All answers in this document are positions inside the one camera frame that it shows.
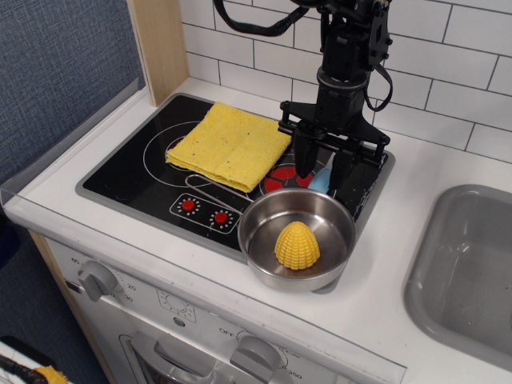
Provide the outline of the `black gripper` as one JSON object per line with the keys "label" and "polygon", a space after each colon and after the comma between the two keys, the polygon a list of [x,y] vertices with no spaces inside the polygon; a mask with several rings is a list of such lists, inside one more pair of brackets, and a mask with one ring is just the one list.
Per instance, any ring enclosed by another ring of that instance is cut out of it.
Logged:
{"label": "black gripper", "polygon": [[342,81],[320,68],[317,80],[315,104],[281,103],[278,130],[293,137],[295,169],[300,178],[313,170],[320,148],[336,153],[329,183],[329,196],[334,198],[356,160],[380,164],[390,139],[362,115],[363,105],[368,101],[369,73]]}

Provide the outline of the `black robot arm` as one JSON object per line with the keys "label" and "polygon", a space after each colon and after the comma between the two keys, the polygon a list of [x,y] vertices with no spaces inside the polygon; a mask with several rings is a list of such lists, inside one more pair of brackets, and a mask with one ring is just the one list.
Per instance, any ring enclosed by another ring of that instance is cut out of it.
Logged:
{"label": "black robot arm", "polygon": [[380,167],[390,139],[365,120],[368,106],[378,112],[390,102],[373,106],[368,95],[370,75],[377,71],[389,82],[382,66],[392,39],[387,29],[388,1],[302,1],[321,15],[322,64],[314,104],[282,102],[279,129],[292,137],[297,174],[312,171],[319,149],[334,153],[326,192],[335,196],[354,166],[363,162]]}

